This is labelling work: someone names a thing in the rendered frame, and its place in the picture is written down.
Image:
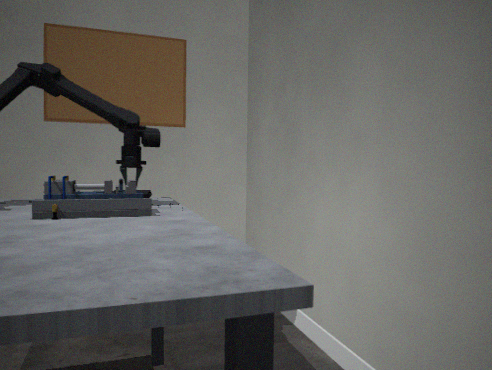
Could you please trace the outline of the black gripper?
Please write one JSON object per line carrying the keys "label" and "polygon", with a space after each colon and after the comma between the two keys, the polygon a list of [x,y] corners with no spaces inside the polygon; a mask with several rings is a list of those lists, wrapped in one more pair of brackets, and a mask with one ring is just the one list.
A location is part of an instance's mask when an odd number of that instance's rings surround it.
{"label": "black gripper", "polygon": [[[127,185],[127,168],[136,168],[136,188],[137,188],[137,183],[138,179],[140,177],[140,174],[143,170],[143,167],[141,167],[141,164],[146,165],[146,161],[136,161],[134,163],[127,163],[125,160],[116,160],[116,164],[121,164],[120,166],[120,171],[122,173],[122,176],[124,178],[125,185]],[[138,167],[140,166],[140,167]],[[126,179],[125,179],[125,168],[126,168]]]}

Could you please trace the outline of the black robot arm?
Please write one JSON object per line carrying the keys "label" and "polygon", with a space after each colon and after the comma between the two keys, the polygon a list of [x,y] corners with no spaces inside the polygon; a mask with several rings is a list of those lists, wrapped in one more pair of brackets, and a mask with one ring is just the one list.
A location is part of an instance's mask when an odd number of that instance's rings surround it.
{"label": "black robot arm", "polygon": [[143,147],[160,147],[161,135],[159,129],[140,126],[139,115],[134,114],[130,110],[115,106],[71,82],[61,74],[61,69],[54,65],[50,63],[34,64],[20,62],[17,66],[18,68],[15,72],[0,84],[0,111],[25,89],[33,85],[44,89],[45,92],[54,97],[62,95],[70,99],[118,128],[118,131],[124,133],[124,146],[121,146],[121,160],[125,160],[127,163],[141,161],[141,147],[138,147],[140,145],[141,133]]}

